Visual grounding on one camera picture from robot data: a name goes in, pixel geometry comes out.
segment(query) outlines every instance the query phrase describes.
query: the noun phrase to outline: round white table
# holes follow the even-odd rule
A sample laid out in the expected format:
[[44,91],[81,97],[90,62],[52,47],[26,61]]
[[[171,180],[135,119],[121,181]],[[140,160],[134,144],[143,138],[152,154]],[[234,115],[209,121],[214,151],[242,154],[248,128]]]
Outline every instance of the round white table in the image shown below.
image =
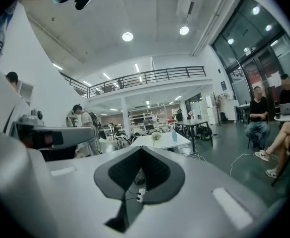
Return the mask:
[[288,116],[282,116],[282,115],[281,115],[280,118],[276,118],[276,117],[274,117],[274,120],[275,120],[275,121],[290,121],[290,115],[288,115]]

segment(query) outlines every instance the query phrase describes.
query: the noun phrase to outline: white sneaker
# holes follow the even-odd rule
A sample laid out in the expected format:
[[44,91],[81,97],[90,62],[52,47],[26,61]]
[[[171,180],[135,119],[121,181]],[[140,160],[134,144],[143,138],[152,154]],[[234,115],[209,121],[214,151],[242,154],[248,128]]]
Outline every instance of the white sneaker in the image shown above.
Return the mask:
[[278,173],[277,173],[277,167],[273,168],[273,169],[268,169],[265,171],[265,174],[268,176],[268,177],[271,177],[271,178],[276,178],[278,176]]
[[264,160],[264,161],[269,161],[270,155],[268,155],[265,150],[261,150],[259,152],[255,152],[254,153],[257,157],[259,157],[260,159]]

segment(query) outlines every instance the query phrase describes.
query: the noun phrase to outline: water bottle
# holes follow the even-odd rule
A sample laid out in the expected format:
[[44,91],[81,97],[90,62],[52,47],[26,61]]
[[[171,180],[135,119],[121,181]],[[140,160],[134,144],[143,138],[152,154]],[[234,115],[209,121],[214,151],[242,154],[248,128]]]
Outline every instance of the water bottle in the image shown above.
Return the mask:
[[177,133],[173,130],[173,132],[171,133],[171,136],[173,138],[174,142],[177,142]]
[[274,110],[275,110],[275,116],[277,119],[281,118],[281,109],[280,109],[280,103],[278,101],[274,102]]

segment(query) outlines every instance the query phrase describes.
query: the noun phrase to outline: laptop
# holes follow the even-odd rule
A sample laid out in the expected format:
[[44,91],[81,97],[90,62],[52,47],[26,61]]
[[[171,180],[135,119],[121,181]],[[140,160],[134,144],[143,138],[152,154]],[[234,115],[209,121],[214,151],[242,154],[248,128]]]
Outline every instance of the laptop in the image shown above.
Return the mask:
[[281,115],[282,116],[289,116],[290,115],[290,103],[281,104]]

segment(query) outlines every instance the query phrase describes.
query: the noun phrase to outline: fluorescent light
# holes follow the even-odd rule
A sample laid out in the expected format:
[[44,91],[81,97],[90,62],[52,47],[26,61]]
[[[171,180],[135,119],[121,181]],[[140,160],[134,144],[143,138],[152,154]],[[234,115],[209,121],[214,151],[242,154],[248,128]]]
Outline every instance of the fluorescent light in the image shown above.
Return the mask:
[[103,74],[108,80],[111,80],[111,78],[108,76],[108,75],[106,75],[106,73],[104,73]]
[[137,63],[135,64],[135,68],[136,68],[137,72],[140,71],[139,66],[137,65]]
[[84,81],[84,84],[88,85],[88,86],[92,86],[91,84],[89,84],[88,82]]
[[270,31],[272,29],[272,26],[271,25],[267,25],[266,27],[265,27],[265,30],[268,32],[268,31]]
[[54,67],[57,67],[60,70],[63,70],[60,66],[57,66],[56,64],[52,63]]
[[130,42],[133,39],[133,34],[130,32],[126,32],[122,35],[123,41]]
[[274,46],[277,42],[278,40],[274,41],[270,46]]
[[180,28],[179,33],[181,35],[186,35],[189,32],[189,28],[187,26],[183,26],[182,28]]
[[253,13],[254,15],[259,14],[259,12],[260,12],[260,7],[259,7],[259,6],[256,6],[256,7],[254,7],[254,8],[252,9],[252,13]]

